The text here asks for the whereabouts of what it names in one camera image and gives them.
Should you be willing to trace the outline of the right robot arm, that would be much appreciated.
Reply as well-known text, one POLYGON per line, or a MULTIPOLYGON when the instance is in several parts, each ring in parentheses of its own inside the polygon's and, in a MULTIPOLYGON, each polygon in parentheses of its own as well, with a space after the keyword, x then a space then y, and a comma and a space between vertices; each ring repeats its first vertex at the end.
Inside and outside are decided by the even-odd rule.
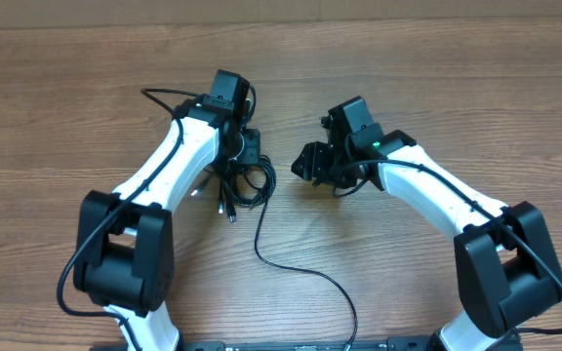
POLYGON ((519 350, 526 322, 562 302, 562 269, 544 217, 529 202, 510 206, 466 185, 417 141, 385 133, 354 97, 320 120, 325 142, 306 144, 294 174, 353 193, 367 182, 407 202, 455 251, 461 314, 425 350, 519 350))

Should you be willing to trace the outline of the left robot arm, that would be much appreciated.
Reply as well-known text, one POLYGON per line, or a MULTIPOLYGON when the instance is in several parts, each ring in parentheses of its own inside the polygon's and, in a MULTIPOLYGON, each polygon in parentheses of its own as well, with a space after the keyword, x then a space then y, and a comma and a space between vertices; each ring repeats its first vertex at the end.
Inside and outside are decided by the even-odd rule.
POLYGON ((241 75, 216 73, 207 94, 187 93, 171 116, 164 140, 140 169, 112 192, 91 191, 81 203, 76 251, 60 280, 73 281, 114 319, 126 350, 180 350, 166 298, 175 273, 173 215, 206 169, 228 180, 257 163, 260 137, 247 129, 255 90, 241 75))

